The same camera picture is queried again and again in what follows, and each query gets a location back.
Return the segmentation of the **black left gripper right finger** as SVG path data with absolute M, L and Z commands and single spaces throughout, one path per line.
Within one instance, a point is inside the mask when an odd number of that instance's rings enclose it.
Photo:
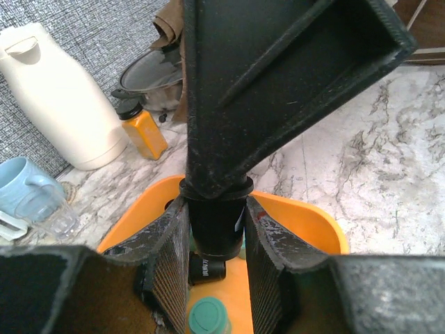
M 443 333 L 444 258 L 328 255 L 247 200 L 256 333 Z

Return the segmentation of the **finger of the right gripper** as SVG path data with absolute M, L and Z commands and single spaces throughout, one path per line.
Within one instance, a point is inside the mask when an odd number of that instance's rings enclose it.
M 230 199 L 246 173 L 417 48 L 385 1 L 185 1 L 182 193 Z

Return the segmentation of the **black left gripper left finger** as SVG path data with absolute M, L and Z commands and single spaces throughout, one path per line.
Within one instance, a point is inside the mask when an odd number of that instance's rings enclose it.
M 85 246 L 1 249 L 2 333 L 184 333 L 187 207 L 99 254 Z

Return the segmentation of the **black coffee capsule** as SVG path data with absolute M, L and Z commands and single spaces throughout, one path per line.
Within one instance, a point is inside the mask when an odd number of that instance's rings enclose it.
M 179 183 L 179 190 L 188 204 L 196 252 L 218 262 L 236 257 L 243 240 L 244 211 L 246 198 L 253 190 L 252 179 L 242 176 L 214 199 L 199 195 L 186 180 Z
M 188 283 L 201 285 L 225 279 L 225 262 L 207 260 L 190 252 L 188 261 Z

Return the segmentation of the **orange storage basket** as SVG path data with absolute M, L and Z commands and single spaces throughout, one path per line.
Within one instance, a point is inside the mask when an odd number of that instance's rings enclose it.
M 183 175 L 173 175 L 146 189 L 106 234 L 97 251 L 103 253 L 160 217 L 166 204 L 179 195 L 179 182 L 183 178 Z M 269 216 L 308 244 L 329 254 L 349 253 L 346 236 L 339 224 L 322 209 L 261 191 L 253 191 L 251 195 Z M 233 333 L 253 332 L 245 260 L 235 257 L 227 261 L 224 280 L 192 287 L 187 310 L 191 310 L 195 303 L 208 296 L 213 296 L 224 304 Z

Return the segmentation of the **teal coffee capsule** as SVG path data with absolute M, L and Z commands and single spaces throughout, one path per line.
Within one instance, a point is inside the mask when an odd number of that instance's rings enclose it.
M 224 304 L 209 296 L 193 304 L 188 315 L 188 328 L 194 334 L 225 334 L 232 332 L 232 325 Z

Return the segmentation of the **brown cloth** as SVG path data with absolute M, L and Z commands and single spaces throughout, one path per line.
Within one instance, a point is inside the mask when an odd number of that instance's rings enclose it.
M 155 15 L 153 25 L 158 31 L 159 38 L 152 43 L 151 48 L 160 48 L 179 45 L 181 57 L 182 91 L 179 105 L 175 111 L 173 122 L 186 122 L 188 115 L 187 107 L 187 80 L 186 59 L 184 40 L 184 2 L 182 0 L 169 0 L 164 7 Z

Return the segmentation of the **steel pot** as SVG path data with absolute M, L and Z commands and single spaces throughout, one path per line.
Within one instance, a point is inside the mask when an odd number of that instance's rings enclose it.
M 124 70 L 111 95 L 137 99 L 148 111 L 174 111 L 181 98 L 182 79 L 179 47 L 153 49 Z

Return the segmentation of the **clear drinking glass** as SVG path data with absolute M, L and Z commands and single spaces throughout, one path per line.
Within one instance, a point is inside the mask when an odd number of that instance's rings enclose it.
M 14 213 L 17 218 L 53 236 L 57 241 L 71 239 L 79 226 L 78 215 L 64 195 L 50 184 L 40 186 L 26 195 Z

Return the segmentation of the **orange juice bottle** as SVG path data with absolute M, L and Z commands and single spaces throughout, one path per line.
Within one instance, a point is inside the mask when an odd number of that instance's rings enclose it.
M 143 108 L 138 99 L 120 102 L 116 113 L 123 129 L 142 157 L 158 160 L 168 149 L 168 144 L 152 115 Z

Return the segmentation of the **blue mug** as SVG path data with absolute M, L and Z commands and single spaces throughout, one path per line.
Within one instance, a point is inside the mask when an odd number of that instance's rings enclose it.
M 67 199 L 63 186 L 30 159 L 15 157 L 1 163 L 1 211 L 15 216 L 18 203 L 40 186 L 50 184 Z

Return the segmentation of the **green lidded cup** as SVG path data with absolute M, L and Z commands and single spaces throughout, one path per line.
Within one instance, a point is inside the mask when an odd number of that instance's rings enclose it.
M 0 220 L 0 235 L 7 241 L 19 239 L 28 232 L 29 225 L 22 219 L 0 211 Z

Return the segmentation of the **round wooden board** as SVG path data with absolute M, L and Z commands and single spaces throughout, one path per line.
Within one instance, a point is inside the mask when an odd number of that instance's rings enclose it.
M 413 65 L 443 65 L 444 0 L 394 1 L 393 9 L 419 44 L 406 62 Z

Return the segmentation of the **white thermos jug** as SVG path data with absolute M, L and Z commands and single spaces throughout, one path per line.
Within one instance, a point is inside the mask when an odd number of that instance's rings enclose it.
M 113 105 L 40 23 L 1 31 L 1 73 L 26 117 L 73 167 L 101 168 L 126 148 Z

